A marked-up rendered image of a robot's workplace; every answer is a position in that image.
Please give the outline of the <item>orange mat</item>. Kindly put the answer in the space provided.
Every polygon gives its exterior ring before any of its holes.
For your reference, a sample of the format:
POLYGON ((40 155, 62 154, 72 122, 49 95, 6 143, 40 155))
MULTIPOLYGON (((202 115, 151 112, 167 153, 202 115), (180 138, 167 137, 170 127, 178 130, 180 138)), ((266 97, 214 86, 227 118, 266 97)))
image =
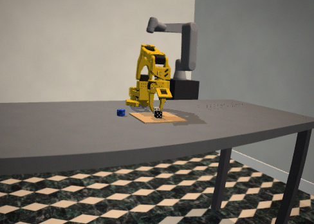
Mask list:
POLYGON ((162 112, 162 118, 154 117, 152 112, 147 113, 129 113, 144 124, 169 123, 169 122, 187 122, 187 120, 172 115, 168 112, 162 112))

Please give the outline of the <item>blue die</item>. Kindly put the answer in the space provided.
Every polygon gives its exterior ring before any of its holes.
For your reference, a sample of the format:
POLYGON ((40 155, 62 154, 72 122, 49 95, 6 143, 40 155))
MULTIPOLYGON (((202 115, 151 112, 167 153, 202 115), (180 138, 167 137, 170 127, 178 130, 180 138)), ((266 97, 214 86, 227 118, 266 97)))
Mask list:
POLYGON ((124 109, 117 109, 117 116, 125 116, 125 110, 124 109))

